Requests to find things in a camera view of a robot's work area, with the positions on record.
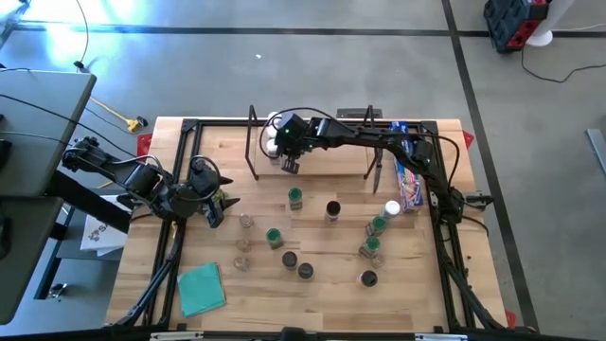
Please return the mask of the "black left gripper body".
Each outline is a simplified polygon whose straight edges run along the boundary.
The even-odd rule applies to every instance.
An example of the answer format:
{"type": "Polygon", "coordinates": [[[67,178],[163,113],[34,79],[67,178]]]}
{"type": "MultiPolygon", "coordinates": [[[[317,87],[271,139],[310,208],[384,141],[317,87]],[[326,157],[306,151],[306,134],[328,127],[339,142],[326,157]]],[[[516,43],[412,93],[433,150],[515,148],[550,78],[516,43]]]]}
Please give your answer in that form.
{"type": "Polygon", "coordinates": [[[200,211],[206,217],[210,228],[217,228],[224,219],[225,209],[210,200],[220,188],[217,184],[218,175],[221,174],[211,159],[194,155],[189,162],[188,179],[179,193],[179,201],[200,211]]]}

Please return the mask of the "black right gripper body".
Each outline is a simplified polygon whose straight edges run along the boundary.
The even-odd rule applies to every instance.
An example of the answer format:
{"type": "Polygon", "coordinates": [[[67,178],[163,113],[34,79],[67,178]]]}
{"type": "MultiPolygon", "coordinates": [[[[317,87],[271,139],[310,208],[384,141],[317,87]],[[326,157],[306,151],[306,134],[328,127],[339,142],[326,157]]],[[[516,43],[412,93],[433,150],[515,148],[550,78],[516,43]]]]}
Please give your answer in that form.
{"type": "Polygon", "coordinates": [[[292,159],[299,158],[310,146],[309,123],[294,112],[282,115],[276,126],[277,151],[292,159]]]}

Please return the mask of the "teal cloth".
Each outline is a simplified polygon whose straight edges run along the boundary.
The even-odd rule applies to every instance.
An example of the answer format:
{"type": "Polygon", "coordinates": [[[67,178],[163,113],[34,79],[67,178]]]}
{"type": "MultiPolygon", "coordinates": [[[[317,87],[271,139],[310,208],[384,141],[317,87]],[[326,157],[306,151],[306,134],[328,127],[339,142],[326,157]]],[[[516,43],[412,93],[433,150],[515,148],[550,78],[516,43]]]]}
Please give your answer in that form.
{"type": "Polygon", "coordinates": [[[216,262],[186,271],[177,278],[184,317],[202,314],[226,304],[220,266],[216,262]]]}

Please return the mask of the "black support beam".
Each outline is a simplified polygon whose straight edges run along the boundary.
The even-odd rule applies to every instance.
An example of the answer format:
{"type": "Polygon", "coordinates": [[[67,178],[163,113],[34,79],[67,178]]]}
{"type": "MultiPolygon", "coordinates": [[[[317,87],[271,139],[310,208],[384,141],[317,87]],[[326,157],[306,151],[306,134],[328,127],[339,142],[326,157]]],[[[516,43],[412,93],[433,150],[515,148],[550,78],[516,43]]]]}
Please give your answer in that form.
{"type": "Polygon", "coordinates": [[[55,170],[46,188],[46,195],[62,198],[67,204],[95,217],[118,231],[127,233],[130,227],[131,215],[101,198],[91,189],[55,170]]]}

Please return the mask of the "white paper with logo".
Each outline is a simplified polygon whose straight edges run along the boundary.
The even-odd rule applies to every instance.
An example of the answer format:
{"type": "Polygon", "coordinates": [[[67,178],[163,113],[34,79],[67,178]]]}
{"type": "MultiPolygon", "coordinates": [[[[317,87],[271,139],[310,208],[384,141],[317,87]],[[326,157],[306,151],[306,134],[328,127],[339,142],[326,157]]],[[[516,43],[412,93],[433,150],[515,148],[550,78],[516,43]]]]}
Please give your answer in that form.
{"type": "Polygon", "coordinates": [[[80,251],[95,252],[101,257],[121,249],[126,241],[126,233],[102,223],[93,216],[86,216],[80,251]]]}

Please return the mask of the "blue plastic wrap box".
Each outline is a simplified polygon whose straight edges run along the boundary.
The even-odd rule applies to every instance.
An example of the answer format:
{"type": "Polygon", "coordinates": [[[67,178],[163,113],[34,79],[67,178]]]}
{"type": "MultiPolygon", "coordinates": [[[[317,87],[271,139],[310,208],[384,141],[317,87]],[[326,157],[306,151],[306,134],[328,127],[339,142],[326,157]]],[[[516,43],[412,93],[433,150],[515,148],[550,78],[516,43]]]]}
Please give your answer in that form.
{"type": "MultiPolygon", "coordinates": [[[[389,129],[397,133],[409,133],[408,124],[404,121],[392,121],[389,129]]],[[[412,151],[412,144],[404,140],[402,146],[407,154],[412,151]]],[[[423,206],[422,190],[420,185],[420,176],[407,169],[394,156],[394,166],[401,196],[401,211],[403,213],[414,213],[423,206]]]]}

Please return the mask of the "light grey desk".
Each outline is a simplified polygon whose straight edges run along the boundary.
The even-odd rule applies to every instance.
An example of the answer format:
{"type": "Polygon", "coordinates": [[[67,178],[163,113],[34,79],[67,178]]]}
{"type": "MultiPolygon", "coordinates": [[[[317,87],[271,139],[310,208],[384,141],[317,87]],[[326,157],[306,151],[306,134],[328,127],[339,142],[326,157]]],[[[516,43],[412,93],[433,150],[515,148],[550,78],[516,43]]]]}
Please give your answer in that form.
{"type": "Polygon", "coordinates": [[[0,70],[0,139],[12,143],[0,196],[45,193],[96,82],[91,74],[0,70]]]}

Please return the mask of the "dark grey desk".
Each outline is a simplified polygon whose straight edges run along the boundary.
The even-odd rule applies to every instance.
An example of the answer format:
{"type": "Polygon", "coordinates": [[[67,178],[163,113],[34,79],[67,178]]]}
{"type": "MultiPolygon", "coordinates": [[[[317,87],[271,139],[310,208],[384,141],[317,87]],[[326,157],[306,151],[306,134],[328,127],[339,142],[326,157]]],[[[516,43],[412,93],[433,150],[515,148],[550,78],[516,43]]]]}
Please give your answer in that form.
{"type": "Polygon", "coordinates": [[[14,317],[61,208],[62,199],[52,197],[0,201],[10,240],[9,252],[0,259],[0,325],[14,317]]]}

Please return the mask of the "red and black toolbox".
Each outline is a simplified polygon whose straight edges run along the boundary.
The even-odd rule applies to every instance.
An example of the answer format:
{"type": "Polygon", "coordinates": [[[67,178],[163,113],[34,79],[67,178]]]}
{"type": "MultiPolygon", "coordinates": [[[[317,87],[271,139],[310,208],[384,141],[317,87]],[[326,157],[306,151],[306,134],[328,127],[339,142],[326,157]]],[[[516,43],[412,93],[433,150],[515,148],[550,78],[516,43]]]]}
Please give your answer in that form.
{"type": "Polygon", "coordinates": [[[496,51],[521,51],[528,38],[546,19],[551,0],[487,0],[483,17],[496,51]]]}

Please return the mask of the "white floor stand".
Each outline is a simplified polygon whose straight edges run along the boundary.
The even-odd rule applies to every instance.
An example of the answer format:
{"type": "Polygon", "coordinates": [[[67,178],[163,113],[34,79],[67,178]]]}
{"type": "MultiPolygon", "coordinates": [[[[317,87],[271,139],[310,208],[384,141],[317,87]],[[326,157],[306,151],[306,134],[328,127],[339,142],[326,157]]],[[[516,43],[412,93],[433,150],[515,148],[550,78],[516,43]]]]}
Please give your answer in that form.
{"type": "Polygon", "coordinates": [[[546,18],[541,21],[532,35],[526,40],[526,45],[543,47],[553,40],[552,30],[563,15],[576,2],[576,0],[551,0],[546,18]]]}

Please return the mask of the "grey metal bar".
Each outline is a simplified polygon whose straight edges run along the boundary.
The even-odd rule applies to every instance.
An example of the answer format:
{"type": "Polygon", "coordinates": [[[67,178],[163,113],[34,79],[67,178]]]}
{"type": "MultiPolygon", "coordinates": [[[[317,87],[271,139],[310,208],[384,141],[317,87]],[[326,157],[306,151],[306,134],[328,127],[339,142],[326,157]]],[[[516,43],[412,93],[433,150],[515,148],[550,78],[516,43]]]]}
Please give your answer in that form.
{"type": "Polygon", "coordinates": [[[606,138],[600,129],[587,129],[585,131],[597,161],[606,175],[606,138]]]}

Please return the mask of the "black-handled knife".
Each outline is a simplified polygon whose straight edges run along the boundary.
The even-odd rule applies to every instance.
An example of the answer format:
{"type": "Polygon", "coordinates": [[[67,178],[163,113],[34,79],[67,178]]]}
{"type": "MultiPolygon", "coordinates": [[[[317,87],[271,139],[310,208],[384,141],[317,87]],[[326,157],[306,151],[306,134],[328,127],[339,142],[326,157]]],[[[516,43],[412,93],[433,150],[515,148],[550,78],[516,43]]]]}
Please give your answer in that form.
{"type": "Polygon", "coordinates": [[[374,172],[374,180],[373,180],[373,194],[375,194],[378,190],[380,181],[381,181],[381,173],[383,169],[383,149],[376,150],[376,165],[374,172]]]}

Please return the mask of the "silver edge bracket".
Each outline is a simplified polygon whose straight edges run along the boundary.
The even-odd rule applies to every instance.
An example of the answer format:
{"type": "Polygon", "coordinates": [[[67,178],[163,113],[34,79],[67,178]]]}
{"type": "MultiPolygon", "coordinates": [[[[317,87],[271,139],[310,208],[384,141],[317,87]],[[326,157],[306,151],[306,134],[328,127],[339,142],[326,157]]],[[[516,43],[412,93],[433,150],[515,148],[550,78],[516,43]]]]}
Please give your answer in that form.
{"type": "Polygon", "coordinates": [[[415,333],[414,341],[469,341],[469,339],[465,334],[415,333]]]}
{"type": "Polygon", "coordinates": [[[203,332],[154,332],[149,341],[198,341],[204,338],[203,332]]]}

